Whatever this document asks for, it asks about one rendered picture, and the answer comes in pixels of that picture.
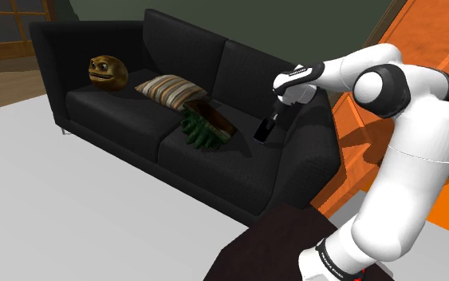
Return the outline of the black phone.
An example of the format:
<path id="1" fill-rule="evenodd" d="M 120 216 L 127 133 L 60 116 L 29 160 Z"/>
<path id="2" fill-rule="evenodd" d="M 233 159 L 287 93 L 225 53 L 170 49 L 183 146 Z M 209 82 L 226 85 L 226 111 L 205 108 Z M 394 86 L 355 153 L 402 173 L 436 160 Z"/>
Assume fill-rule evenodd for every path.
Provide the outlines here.
<path id="1" fill-rule="evenodd" d="M 263 144 L 267 140 L 274 126 L 275 120 L 269 118 L 263 119 L 253 135 L 254 140 Z"/>

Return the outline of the striped cushion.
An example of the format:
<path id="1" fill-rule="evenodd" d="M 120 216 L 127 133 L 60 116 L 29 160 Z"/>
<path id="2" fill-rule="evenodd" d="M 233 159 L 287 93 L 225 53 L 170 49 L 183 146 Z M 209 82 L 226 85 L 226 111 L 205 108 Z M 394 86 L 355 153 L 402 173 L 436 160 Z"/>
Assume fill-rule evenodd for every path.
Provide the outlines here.
<path id="1" fill-rule="evenodd" d="M 145 97 L 169 109 L 182 112 L 184 104 L 203 99 L 208 92 L 182 77 L 165 74 L 155 77 L 135 87 Z"/>

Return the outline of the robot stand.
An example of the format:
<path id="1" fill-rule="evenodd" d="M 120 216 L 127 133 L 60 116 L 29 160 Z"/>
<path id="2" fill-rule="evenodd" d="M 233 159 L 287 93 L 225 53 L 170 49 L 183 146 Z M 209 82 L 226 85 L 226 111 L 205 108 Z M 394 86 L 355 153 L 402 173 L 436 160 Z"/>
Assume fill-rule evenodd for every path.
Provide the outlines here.
<path id="1" fill-rule="evenodd" d="M 203 281 L 302 281 L 301 251 L 336 230 L 312 206 L 280 204 L 226 245 Z"/>

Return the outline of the black fabric sofa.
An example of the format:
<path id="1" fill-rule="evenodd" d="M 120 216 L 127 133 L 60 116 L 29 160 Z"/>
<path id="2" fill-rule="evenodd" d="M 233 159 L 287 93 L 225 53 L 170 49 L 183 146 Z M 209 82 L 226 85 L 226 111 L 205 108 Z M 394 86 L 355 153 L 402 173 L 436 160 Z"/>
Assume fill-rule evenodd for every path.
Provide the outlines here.
<path id="1" fill-rule="evenodd" d="M 274 78 L 293 69 L 287 61 L 152 9 L 141 21 L 33 22 L 30 37 L 57 125 L 242 224 L 281 203 L 307 208 L 339 170 L 325 93 L 280 114 L 263 144 L 253 138 L 273 111 Z M 100 55 L 127 67 L 122 90 L 91 82 Z M 237 129 L 229 143 L 193 148 L 182 115 L 135 90 L 163 74 L 209 93 Z"/>

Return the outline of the brown face ball toy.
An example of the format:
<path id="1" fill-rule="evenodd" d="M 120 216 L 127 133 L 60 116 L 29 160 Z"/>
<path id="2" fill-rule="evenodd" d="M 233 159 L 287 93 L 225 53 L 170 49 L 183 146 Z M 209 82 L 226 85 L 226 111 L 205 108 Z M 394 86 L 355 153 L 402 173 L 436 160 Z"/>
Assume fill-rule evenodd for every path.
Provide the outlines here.
<path id="1" fill-rule="evenodd" d="M 116 57 L 100 55 L 90 59 L 89 78 L 98 89 L 119 91 L 128 83 L 128 70 Z"/>

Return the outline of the wooden frame window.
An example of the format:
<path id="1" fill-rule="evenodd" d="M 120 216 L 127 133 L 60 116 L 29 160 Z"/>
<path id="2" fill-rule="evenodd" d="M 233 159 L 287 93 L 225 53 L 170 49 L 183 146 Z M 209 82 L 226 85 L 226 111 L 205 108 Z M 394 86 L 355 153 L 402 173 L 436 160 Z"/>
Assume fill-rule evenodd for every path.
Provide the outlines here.
<path id="1" fill-rule="evenodd" d="M 30 23 L 56 19 L 55 0 L 0 0 L 0 60 L 33 56 Z"/>

